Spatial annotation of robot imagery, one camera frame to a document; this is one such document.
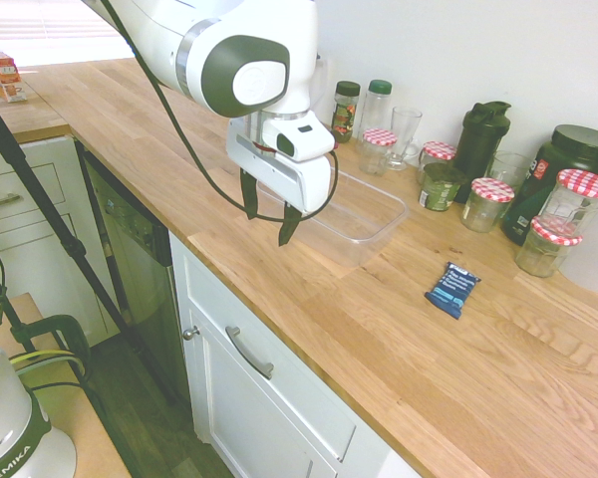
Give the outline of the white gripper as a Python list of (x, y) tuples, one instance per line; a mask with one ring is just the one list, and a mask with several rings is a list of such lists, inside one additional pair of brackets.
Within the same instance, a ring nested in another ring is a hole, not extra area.
[(264, 134), (253, 139), (250, 116), (228, 124), (227, 153), (240, 169), (243, 208), (249, 220), (257, 217), (257, 181), (286, 202), (278, 245), (286, 245), (302, 220), (302, 213), (317, 211), (329, 193), (331, 166), (326, 154), (333, 136), (314, 116), (301, 119), (266, 119)]

